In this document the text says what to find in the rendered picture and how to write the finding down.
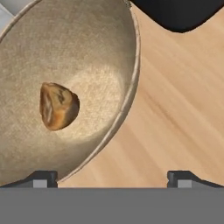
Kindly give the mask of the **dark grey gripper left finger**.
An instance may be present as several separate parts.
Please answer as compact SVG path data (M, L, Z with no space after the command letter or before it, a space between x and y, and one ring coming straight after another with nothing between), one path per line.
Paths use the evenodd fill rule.
M5 187L20 188L57 188L58 173L56 171L34 171L28 177L16 182L3 185Z

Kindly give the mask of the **black rounded object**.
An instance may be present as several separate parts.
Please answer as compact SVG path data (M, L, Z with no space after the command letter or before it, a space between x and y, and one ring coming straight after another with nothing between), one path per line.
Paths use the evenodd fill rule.
M224 0L130 0L160 26L171 32L189 32L224 7Z

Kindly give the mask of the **brown bread piece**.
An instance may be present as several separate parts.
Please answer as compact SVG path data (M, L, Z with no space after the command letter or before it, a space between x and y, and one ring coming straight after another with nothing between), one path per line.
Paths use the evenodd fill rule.
M49 130L62 130L70 125L78 116L79 110L79 97L70 89L53 82L42 84L39 113Z

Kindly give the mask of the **beige woven basket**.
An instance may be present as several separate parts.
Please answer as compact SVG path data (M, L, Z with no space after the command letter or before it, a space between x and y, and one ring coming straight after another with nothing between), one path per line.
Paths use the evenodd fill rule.
M0 185L37 170L65 180L119 130L137 91L140 35L123 0L35 0L0 34ZM48 130L42 83L80 99L78 117Z

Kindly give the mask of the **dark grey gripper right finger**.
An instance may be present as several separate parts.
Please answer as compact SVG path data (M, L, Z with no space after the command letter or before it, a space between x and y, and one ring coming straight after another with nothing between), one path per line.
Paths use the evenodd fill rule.
M201 179L191 171L168 171L167 179L168 188L221 188L221 185Z

